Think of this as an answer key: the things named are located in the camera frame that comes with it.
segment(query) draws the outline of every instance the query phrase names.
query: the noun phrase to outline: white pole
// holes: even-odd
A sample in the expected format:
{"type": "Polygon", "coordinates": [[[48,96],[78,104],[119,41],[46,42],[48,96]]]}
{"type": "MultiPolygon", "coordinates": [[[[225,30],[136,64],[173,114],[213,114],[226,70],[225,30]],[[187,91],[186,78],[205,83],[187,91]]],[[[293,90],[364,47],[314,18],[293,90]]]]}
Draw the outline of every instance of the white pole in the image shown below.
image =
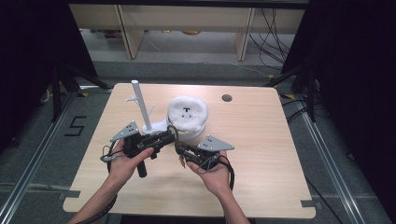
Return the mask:
{"type": "Polygon", "coordinates": [[[134,87],[134,94],[136,95],[137,102],[140,106],[140,111],[142,112],[143,119],[146,123],[147,130],[151,130],[151,123],[149,122],[149,114],[145,106],[145,101],[143,100],[142,91],[140,90],[139,82],[137,80],[132,80],[132,86],[134,87]]]}

